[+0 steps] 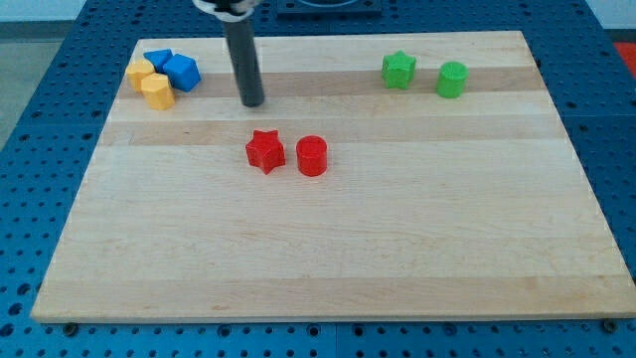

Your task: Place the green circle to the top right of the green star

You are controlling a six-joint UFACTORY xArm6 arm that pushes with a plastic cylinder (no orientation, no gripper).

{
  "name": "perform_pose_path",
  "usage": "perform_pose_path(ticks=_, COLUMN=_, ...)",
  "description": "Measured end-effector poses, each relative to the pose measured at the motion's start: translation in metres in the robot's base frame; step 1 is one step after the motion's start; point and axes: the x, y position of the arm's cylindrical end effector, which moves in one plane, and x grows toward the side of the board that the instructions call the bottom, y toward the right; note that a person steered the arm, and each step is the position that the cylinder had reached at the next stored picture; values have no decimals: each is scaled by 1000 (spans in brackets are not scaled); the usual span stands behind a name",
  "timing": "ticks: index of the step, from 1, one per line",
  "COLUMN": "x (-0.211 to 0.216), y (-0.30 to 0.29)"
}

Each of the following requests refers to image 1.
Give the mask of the white rod mount collar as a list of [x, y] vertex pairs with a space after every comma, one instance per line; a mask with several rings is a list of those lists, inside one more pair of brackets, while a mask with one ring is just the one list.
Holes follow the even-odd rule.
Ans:
[[258, 0], [193, 0], [193, 4], [222, 22], [240, 22], [253, 13]]

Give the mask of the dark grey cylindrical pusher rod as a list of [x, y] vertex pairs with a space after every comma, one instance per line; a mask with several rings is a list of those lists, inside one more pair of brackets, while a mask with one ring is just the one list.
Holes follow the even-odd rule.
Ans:
[[253, 26], [245, 18], [238, 22], [224, 22], [223, 27], [240, 101], [247, 107], [260, 106], [264, 103], [264, 91]]

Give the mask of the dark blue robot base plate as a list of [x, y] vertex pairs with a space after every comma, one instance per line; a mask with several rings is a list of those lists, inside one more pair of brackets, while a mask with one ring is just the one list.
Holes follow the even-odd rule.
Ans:
[[278, 17], [305, 15], [379, 15], [383, 0], [275, 0]]

